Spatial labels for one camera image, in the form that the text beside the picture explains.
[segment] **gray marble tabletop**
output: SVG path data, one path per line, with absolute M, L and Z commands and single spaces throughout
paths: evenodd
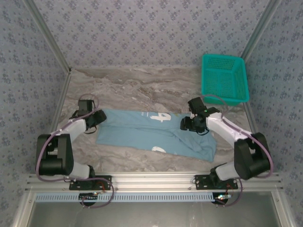
M 100 108 L 188 113 L 187 102 L 201 95 L 201 70 L 197 68 L 112 68 L 72 70 L 58 127 L 63 126 L 78 109 L 78 98 L 93 93 Z M 230 108 L 226 117 L 250 131 L 242 104 Z M 96 172 L 135 171 L 209 171 L 233 160 L 233 149 L 219 135 L 214 162 L 139 150 L 96 144 L 97 133 L 80 135 L 72 144 L 77 162 L 92 165 Z

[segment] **wall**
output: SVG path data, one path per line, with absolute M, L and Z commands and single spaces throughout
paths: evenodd
M 240 55 L 268 0 L 35 0 L 71 67 Z
M 0 227 L 8 227 L 65 73 L 22 0 L 1 0 L 0 8 Z
M 283 0 L 247 64 L 250 103 L 303 226 L 303 2 Z

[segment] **white number print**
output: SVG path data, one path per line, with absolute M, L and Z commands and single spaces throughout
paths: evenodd
M 163 121 L 170 121 L 171 120 L 171 116 L 168 113 L 158 113 L 158 116 L 150 116 L 150 118 L 153 119 L 153 120 L 161 121 L 161 123 Z

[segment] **metal bracket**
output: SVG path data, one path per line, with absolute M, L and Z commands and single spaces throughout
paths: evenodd
M 218 185 L 214 185 L 209 175 L 195 175 L 195 185 L 197 190 L 227 190 L 238 189 L 238 183 L 236 179 L 228 179 L 221 181 Z
M 108 181 L 112 182 L 112 176 L 110 175 L 97 175 L 95 178 L 100 177 L 107 179 Z M 105 181 L 74 181 L 71 180 L 69 189 L 71 191 L 79 191 L 79 190 L 87 190 L 87 191 L 100 191 L 100 190 L 109 191 L 110 190 L 110 184 L 108 184 Z

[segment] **green basket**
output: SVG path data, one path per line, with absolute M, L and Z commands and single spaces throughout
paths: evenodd
M 250 99 L 245 63 L 240 57 L 205 54 L 202 57 L 202 95 L 216 95 L 227 105 L 238 105 Z M 204 102 L 223 103 L 215 97 L 205 97 Z

